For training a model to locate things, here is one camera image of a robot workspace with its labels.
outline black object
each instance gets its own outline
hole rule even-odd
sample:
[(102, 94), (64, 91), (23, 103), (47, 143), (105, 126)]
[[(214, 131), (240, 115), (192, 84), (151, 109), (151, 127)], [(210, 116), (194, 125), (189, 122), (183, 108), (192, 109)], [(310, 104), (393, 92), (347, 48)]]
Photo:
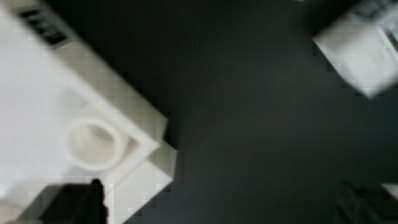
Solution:
[(343, 183), (334, 224), (398, 224), (398, 201), (381, 185)]
[(48, 186), (18, 217), (16, 224), (107, 224), (103, 198), (100, 180), (93, 180), (91, 184)]
[(41, 7), (29, 7), (27, 9), (18, 10), (16, 14), (20, 15), (29, 27), (41, 36), (45, 42), (52, 47), (63, 45), (68, 42), (66, 33), (61, 31)]

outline black surface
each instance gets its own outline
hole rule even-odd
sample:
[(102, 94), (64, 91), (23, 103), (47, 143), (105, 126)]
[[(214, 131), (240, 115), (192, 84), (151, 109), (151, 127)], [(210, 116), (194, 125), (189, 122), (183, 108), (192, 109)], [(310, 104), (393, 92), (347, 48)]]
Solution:
[(171, 117), (176, 181), (132, 222), (333, 223), (342, 180), (398, 180), (398, 90), (368, 100), (311, 33), (356, 1), (57, 0)]

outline dark floor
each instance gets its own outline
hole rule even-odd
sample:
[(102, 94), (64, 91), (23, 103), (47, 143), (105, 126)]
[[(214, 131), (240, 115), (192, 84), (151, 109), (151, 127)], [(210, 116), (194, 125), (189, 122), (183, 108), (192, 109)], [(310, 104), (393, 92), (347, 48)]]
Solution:
[(340, 182), (398, 182), (398, 89), (370, 101), (311, 42), (356, 1), (52, 2), (171, 117), (176, 181), (128, 223), (331, 223)]

